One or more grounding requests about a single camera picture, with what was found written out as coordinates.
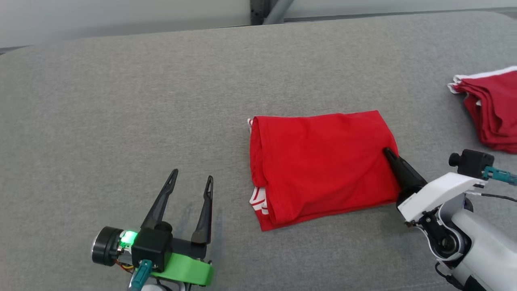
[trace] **folded red shirt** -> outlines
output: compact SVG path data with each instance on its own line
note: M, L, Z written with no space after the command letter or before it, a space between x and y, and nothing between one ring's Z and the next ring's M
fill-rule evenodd
M398 154L397 144L378 111L249 123L250 203L262 231L396 201L383 148Z
M456 75L451 92L464 100L479 140L486 146L517 153L517 66L475 75Z

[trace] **white trim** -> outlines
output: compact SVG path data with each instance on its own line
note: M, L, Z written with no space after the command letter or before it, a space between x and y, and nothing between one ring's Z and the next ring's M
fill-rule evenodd
M453 86L455 86L455 85L458 85L458 84L456 84L456 83L448 83L448 84L447 84L447 88L449 88L449 91L450 91L452 94L459 94L460 92L456 91L456 90L454 89L454 87L453 87Z
M250 129L250 134L251 134L251 127L253 126L253 119L248 118L247 124L248 124L248 128Z
M454 89L454 86L459 85L463 79L486 78L486 77L490 77L490 76L498 76L498 75L506 74L508 72L513 72L513 71L517 71L517 66L510 66L508 68L504 68L501 70L495 70L495 71L491 71L491 72L481 72L481 73L477 73L474 75L454 75L454 77L452 77L453 82L448 83L447 87L449 88L449 91L451 93L459 94L460 92L456 91L456 89Z
M267 200L266 200L266 188L260 187L253 189L253 194L250 199L251 207L253 210L262 210L263 214L268 214L267 212Z
M463 79L479 79L479 78L485 78L485 77L490 77L490 76L502 75L502 74L506 74L506 73L512 72L512 71L517 71L517 66L511 66L508 68L504 68L501 70L495 70L492 72L477 73L474 75L455 75L454 78L452 78L452 80L456 83L459 83Z

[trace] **gray fabric surface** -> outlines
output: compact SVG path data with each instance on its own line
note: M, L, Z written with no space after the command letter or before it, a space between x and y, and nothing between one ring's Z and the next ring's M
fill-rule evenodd
M394 205L262 233L248 204L246 118L377 109L426 179L481 145L454 74L517 64L515 21L490 12L104 37L0 57L1 290L123 290L94 265L106 225L137 229L170 171L165 220L190 238L215 180L207 290L452 290ZM502 183L488 192L515 197ZM515 204L472 197L517 239Z

